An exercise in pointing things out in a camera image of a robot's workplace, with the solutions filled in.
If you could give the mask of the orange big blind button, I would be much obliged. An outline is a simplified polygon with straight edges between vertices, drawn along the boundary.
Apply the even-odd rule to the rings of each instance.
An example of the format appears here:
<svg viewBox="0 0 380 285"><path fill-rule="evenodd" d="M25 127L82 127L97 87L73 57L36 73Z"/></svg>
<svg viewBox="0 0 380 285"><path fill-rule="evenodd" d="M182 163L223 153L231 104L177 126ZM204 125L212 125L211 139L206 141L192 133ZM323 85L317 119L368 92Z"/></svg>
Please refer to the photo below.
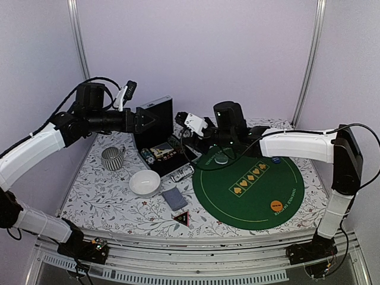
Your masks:
<svg viewBox="0 0 380 285"><path fill-rule="evenodd" d="M281 212L283 210L283 203L281 201L274 200L271 201L270 207L276 213Z"/></svg>

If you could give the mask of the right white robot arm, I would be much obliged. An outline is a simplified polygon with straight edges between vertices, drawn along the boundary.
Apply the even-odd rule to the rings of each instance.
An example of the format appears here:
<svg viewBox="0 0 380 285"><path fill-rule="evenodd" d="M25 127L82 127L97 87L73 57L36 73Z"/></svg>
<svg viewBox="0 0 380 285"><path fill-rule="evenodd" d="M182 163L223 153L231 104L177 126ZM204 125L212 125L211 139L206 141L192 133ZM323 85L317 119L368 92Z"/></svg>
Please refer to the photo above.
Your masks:
<svg viewBox="0 0 380 285"><path fill-rule="evenodd" d="M316 228L316 239L307 246L307 254L319 259L330 249L344 216L352 206L362 183L363 155L351 130L342 124L325 131L286 130L255 126L248 128L239 103L214 105L216 121L192 113L179 112L175 122L188 132L185 145L206 154L211 146L230 147L241 157L294 157L333 165L332 193Z"/></svg>

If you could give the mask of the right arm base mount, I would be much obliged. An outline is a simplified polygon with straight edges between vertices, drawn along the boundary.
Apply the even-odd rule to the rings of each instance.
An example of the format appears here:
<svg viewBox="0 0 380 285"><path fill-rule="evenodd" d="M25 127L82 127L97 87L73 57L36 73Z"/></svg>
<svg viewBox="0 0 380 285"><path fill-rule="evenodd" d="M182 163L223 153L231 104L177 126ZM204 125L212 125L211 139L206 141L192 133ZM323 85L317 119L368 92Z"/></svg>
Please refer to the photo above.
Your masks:
<svg viewBox="0 0 380 285"><path fill-rule="evenodd" d="M334 239L314 235L310 242L294 243L286 248L286 257L291 265L313 262L304 267L307 275L314 279L324 278L336 262L338 250Z"/></svg>

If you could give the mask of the clear acrylic dealer button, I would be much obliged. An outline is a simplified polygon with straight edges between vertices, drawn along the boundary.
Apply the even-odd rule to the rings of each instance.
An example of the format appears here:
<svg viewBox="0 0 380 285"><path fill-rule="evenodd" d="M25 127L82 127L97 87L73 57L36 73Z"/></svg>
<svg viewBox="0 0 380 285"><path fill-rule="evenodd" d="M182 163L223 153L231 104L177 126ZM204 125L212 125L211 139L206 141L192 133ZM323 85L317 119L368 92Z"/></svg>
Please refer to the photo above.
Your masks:
<svg viewBox="0 0 380 285"><path fill-rule="evenodd" d="M220 165L225 165L229 162L229 158L227 156L224 156L224 155L220 155L220 156L216 156L214 158L214 161L217 163L217 164L220 164Z"/></svg>

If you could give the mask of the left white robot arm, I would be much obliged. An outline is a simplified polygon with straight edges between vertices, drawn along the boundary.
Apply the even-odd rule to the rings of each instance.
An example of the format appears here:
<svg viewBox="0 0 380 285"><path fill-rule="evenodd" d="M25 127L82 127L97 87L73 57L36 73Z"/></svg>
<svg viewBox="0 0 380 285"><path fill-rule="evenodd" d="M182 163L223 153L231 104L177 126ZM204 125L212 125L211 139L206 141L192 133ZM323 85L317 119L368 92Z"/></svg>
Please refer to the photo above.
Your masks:
<svg viewBox="0 0 380 285"><path fill-rule="evenodd" d="M111 97L105 106L104 95L110 93L105 82L114 81L94 77L81 82L69 93L75 100L66 112L58 106L39 129L1 153L1 228L16 228L51 238L76 258L88 253L84 234L74 223L29 207L17 200L10 188L42 160L93 132L140 134L159 121L147 109L125 108L137 87L134 81L119 87L118 95Z"/></svg>

